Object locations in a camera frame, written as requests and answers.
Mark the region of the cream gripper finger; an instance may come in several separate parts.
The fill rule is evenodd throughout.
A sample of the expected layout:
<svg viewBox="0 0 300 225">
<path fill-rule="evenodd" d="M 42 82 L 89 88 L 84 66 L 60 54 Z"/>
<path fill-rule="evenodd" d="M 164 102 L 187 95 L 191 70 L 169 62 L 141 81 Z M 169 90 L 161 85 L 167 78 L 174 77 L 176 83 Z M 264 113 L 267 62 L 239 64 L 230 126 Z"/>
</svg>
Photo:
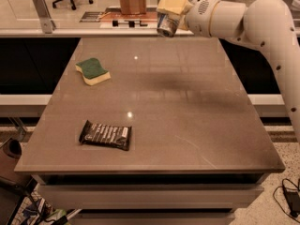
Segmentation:
<svg viewBox="0 0 300 225">
<path fill-rule="evenodd" d="M 186 14 L 193 5 L 188 0 L 160 0 L 157 5 L 157 12 L 163 14 Z"/>
<path fill-rule="evenodd" d="M 178 28 L 181 29 L 181 30 L 185 30 L 185 31 L 189 30 L 187 22 L 186 22 L 186 16 L 185 15 L 181 16 L 180 22 L 178 24 Z"/>
</svg>

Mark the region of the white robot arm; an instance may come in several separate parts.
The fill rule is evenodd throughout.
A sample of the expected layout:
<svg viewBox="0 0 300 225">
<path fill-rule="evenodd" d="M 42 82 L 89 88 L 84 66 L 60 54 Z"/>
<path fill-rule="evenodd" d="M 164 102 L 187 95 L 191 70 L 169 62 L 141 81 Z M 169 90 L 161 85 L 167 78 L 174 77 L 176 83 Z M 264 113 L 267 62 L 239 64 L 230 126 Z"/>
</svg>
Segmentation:
<svg viewBox="0 0 300 225">
<path fill-rule="evenodd" d="M 300 141 L 300 46 L 293 16 L 282 0 L 256 0 L 250 6 L 222 0 L 160 0 L 157 12 L 174 21 L 159 28 L 165 37 L 178 29 L 221 38 L 259 51 L 269 63 Z"/>
</svg>

